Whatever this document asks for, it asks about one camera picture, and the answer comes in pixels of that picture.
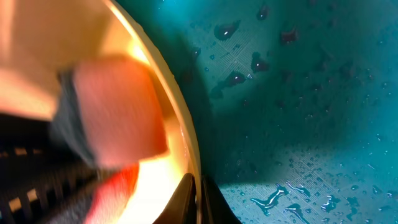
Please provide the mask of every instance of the wet surface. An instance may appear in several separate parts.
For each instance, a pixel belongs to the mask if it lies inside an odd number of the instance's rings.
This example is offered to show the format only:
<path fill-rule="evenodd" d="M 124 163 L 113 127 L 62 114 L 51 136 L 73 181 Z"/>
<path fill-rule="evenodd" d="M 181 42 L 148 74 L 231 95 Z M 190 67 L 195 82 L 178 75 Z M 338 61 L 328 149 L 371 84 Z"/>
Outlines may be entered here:
<path fill-rule="evenodd" d="M 304 223 L 295 204 L 309 223 L 396 221 L 398 1 L 118 2 L 175 75 L 202 172 L 242 222 Z M 275 183 L 290 193 L 266 216 Z"/>
<path fill-rule="evenodd" d="M 282 187 L 279 184 L 276 184 L 277 189 L 276 191 L 271 194 L 267 200 L 262 201 L 256 198 L 251 198 L 250 200 L 252 202 L 254 202 L 258 207 L 261 208 L 262 212 L 264 212 L 265 216 L 269 216 L 270 213 L 268 212 L 268 210 L 274 208 L 276 205 L 278 205 L 278 199 L 281 196 L 287 195 L 289 192 L 287 191 L 287 189 L 285 187 Z"/>
<path fill-rule="evenodd" d="M 295 204 L 285 208 L 284 212 L 293 213 L 302 223 L 309 224 L 309 222 L 306 221 L 306 219 L 304 218 L 303 212 L 301 211 L 299 204 L 295 203 Z"/>

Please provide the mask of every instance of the water droplet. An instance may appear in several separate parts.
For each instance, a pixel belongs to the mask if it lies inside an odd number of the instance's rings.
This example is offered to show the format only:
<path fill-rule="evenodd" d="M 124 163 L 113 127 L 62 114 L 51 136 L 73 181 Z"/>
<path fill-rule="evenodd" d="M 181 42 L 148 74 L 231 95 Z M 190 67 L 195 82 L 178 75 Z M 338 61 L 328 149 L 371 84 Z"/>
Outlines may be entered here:
<path fill-rule="evenodd" d="M 304 224 L 309 224 L 308 221 L 304 218 L 303 212 L 301 211 L 300 205 L 295 203 L 287 208 L 285 208 L 285 212 L 293 213 L 297 218 L 299 218 Z"/>
<path fill-rule="evenodd" d="M 253 73 L 268 71 L 269 65 L 266 61 L 260 58 L 259 52 L 254 52 L 251 57 L 251 70 Z"/>
<path fill-rule="evenodd" d="M 299 187 L 294 187 L 289 181 L 286 182 L 286 184 L 291 188 L 296 191 L 298 191 L 300 194 L 305 195 L 307 197 L 311 197 L 311 193 L 309 190 L 307 190 L 303 185 L 300 185 Z"/>
<path fill-rule="evenodd" d="M 351 190 L 358 190 L 359 189 L 359 186 L 358 185 L 353 185 L 352 187 L 351 187 Z"/>
<path fill-rule="evenodd" d="M 193 62 L 197 61 L 197 58 L 199 57 L 200 53 L 201 53 L 200 47 L 194 47 L 192 49 L 191 55 L 192 55 L 192 61 Z"/>
<path fill-rule="evenodd" d="M 387 196 L 389 198 L 397 199 L 398 198 L 398 192 L 395 191 L 395 190 L 389 190 L 389 191 L 387 191 Z"/>
<path fill-rule="evenodd" d="M 236 32 L 241 21 L 236 21 L 230 24 L 217 25 L 214 29 L 214 35 L 219 40 L 228 40 Z"/>
<path fill-rule="evenodd" d="M 259 11 L 257 12 L 257 19 L 260 21 L 267 19 L 268 10 L 268 7 L 265 5 L 265 3 L 263 3 Z"/>
<path fill-rule="evenodd" d="M 242 73 L 231 72 L 224 82 L 226 87 L 232 87 L 244 83 L 244 81 L 246 81 L 246 77 Z"/>
<path fill-rule="evenodd" d="M 356 208 L 354 208 L 354 207 L 351 207 L 350 208 L 350 214 L 348 214 L 346 217 L 347 217 L 347 219 L 349 220 L 349 221 L 353 221 L 353 215 L 355 215 L 355 214 L 357 214 L 358 213 L 358 209 L 356 209 Z"/>
<path fill-rule="evenodd" d="M 391 209 L 391 207 L 389 205 L 385 205 L 383 207 L 380 207 L 379 211 L 380 212 L 385 212 L 385 211 L 390 210 L 390 209 Z"/>
<path fill-rule="evenodd" d="M 282 187 L 279 184 L 276 184 L 277 189 L 274 193 L 272 193 L 270 196 L 268 196 L 268 199 L 263 201 L 259 200 L 256 198 L 251 198 L 250 200 L 254 202 L 258 207 L 261 208 L 262 212 L 264 213 L 265 216 L 270 216 L 270 213 L 268 210 L 274 208 L 278 204 L 278 199 L 281 196 L 289 194 L 289 191 L 285 188 Z"/>
<path fill-rule="evenodd" d="M 358 199 L 356 197 L 347 197 L 346 199 L 350 206 L 359 207 Z"/>
<path fill-rule="evenodd" d="M 376 185 L 373 185 L 373 186 L 372 186 L 372 189 L 373 189 L 373 193 L 376 194 L 376 195 L 382 193 L 381 189 L 378 188 Z"/>
<path fill-rule="evenodd" d="M 294 27 L 291 31 L 289 32 L 282 32 L 280 34 L 280 42 L 281 44 L 289 44 L 297 40 L 297 29 Z"/>
<path fill-rule="evenodd" d="M 321 209 L 322 209 L 322 211 L 329 213 L 330 211 L 332 211 L 333 209 L 336 208 L 337 203 L 339 203 L 339 202 L 340 202 L 340 199 L 335 198 L 333 195 L 328 195 L 328 201 L 327 201 L 327 203 L 324 203 L 323 205 L 321 205 Z"/>

